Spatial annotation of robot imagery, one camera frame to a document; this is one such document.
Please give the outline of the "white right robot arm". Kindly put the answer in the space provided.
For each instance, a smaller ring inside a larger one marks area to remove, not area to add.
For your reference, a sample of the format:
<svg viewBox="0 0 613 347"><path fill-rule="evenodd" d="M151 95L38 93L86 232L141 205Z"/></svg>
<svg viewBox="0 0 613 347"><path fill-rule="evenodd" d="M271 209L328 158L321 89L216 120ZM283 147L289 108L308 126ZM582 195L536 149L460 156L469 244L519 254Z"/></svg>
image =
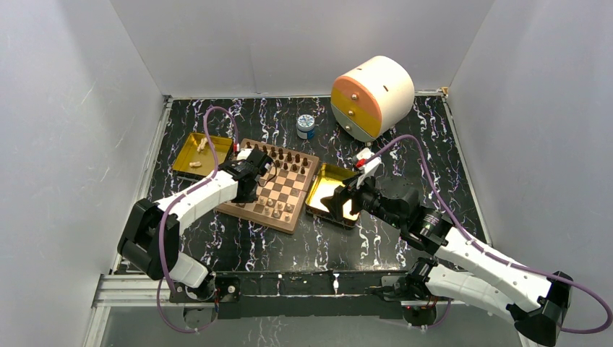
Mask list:
<svg viewBox="0 0 613 347"><path fill-rule="evenodd" d="M321 203L335 220L343 208L368 212L400 231L412 248L430 254L418 258L404 278L385 276L373 294L387 301L446 297L483 309L513 324L523 336L542 346L555 346L570 304L569 276L554 280L497 262L490 248L466 239L442 213L420 204L415 189L386 197L371 184L337 187Z"/></svg>

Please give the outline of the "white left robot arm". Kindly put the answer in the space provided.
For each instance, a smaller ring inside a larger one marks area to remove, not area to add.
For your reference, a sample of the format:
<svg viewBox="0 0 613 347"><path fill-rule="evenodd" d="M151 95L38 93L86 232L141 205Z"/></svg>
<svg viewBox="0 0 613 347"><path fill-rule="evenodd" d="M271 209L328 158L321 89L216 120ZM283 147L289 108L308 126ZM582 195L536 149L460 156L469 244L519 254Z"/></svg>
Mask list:
<svg viewBox="0 0 613 347"><path fill-rule="evenodd" d="M157 201L146 198L132 206L117 246L118 253L152 280L181 283L199 301L212 298L215 274L179 250L184 230L226 202L248 203L257 198L260 179L274 166L258 149L241 150L196 184Z"/></svg>

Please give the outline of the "row of dark chess pieces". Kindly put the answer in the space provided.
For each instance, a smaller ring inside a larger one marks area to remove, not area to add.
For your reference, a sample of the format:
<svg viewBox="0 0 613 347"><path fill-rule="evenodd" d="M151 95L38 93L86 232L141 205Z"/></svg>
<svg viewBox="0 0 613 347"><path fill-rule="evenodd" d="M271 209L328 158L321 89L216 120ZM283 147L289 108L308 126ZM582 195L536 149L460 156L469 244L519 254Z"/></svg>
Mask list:
<svg viewBox="0 0 613 347"><path fill-rule="evenodd" d="M241 145L246 149L259 149L273 159L273 163L281 167L283 170L294 171L301 175L306 175L309 169L313 166L313 160L306 154L300 152L292 152L284 147L275 147L266 145L263 142L245 141Z"/></svg>

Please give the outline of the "wooden chess board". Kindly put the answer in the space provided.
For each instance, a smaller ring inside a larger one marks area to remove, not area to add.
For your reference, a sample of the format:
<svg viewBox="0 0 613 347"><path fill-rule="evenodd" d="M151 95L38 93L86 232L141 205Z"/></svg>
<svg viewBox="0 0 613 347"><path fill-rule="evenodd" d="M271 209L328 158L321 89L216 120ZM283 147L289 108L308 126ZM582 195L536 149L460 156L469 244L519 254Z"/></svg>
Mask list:
<svg viewBox="0 0 613 347"><path fill-rule="evenodd" d="M241 145L247 140L260 142L252 139L243 139L240 147L242 147ZM292 152L300 152L298 150L289 150ZM246 219L286 234L293 234L296 230L296 226L301 215L301 210L306 200L307 192L320 164L320 159L317 156L307 153L304 154L308 155L314 161L313 166L309 169L306 175L301 175L294 171L283 170L281 167L278 167L273 163L275 167L270 169L270 171L268 171L260 179L260 183L257 186L257 199L255 202L226 202L218 206L216 210L219 213L225 213L233 217ZM264 205L258 203L260 196L266 198L266 203ZM267 200L269 198L273 199L275 202L272 207L267 206ZM280 211L281 217L279 219L272 216L273 211L277 210L276 205L278 202L284 203L284 208L283 211ZM290 213L292 214L290 223L283 221L283 215L288 213L285 211L286 204L294 205L293 212Z"/></svg>

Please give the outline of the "gold tin with white pieces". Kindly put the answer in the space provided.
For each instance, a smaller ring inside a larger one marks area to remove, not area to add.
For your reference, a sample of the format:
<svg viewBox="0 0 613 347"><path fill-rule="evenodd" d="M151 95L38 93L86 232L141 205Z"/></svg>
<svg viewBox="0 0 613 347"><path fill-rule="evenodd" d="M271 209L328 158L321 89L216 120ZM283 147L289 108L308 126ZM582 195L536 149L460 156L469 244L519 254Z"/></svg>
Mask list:
<svg viewBox="0 0 613 347"><path fill-rule="evenodd" d="M215 148L219 164L223 163L226 158L231 157L234 145L233 140L227 137L211 136L211 141L208 142L206 153L203 155L203 159L205 160L203 167L196 169L188 167L189 154L195 147L197 141L202 137L206 137L205 134L197 132L192 132L187 137L186 142L183 144L172 166L173 172L178 178L196 182L205 178L215 168L214 155L210 148L210 144L213 144Z"/></svg>

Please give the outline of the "empty gold square tin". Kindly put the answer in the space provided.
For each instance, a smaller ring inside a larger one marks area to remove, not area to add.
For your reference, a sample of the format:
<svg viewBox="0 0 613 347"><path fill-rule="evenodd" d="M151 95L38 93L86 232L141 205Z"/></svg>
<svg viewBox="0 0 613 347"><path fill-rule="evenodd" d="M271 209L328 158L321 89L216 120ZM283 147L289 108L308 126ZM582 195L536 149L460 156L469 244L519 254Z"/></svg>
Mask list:
<svg viewBox="0 0 613 347"><path fill-rule="evenodd" d="M355 172L346 168L341 168L328 163L322 164L309 190L309 193L306 196L306 214L323 218L346 229L354 228L360 214L350 214L350 200L343 205L343 219L341 221L337 221L332 217L329 210L321 203L321 199L332 196L337 187L344 186L343 180L349 179L355 174Z"/></svg>

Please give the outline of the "small blue white jar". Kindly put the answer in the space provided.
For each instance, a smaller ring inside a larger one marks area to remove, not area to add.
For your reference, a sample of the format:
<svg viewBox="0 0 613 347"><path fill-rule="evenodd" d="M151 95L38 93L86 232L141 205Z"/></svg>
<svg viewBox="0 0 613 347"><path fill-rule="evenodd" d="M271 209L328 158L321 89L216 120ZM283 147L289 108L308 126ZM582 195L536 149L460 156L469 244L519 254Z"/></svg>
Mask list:
<svg viewBox="0 0 613 347"><path fill-rule="evenodd" d="M302 114L296 120L296 133L300 139L310 140L314 136L315 118L309 114Z"/></svg>

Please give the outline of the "round pastel drawer cabinet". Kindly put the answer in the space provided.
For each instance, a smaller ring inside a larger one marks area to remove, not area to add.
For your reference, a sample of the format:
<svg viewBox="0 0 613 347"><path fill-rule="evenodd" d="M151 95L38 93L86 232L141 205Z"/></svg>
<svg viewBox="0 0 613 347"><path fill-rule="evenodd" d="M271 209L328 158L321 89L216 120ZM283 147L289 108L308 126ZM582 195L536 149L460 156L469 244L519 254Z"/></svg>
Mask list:
<svg viewBox="0 0 613 347"><path fill-rule="evenodd" d="M374 56L335 79L330 105L341 127L368 143L405 118L414 98L409 73L391 58Z"/></svg>

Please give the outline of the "aluminium front rail frame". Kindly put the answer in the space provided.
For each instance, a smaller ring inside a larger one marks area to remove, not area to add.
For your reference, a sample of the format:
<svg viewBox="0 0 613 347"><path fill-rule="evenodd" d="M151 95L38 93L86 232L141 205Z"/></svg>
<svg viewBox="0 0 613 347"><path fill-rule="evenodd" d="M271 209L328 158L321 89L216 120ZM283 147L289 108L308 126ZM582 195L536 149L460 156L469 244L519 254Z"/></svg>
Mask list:
<svg viewBox="0 0 613 347"><path fill-rule="evenodd" d="M220 307L143 275L104 275L86 346L527 346L459 301L385 302L378 272L226 273Z"/></svg>

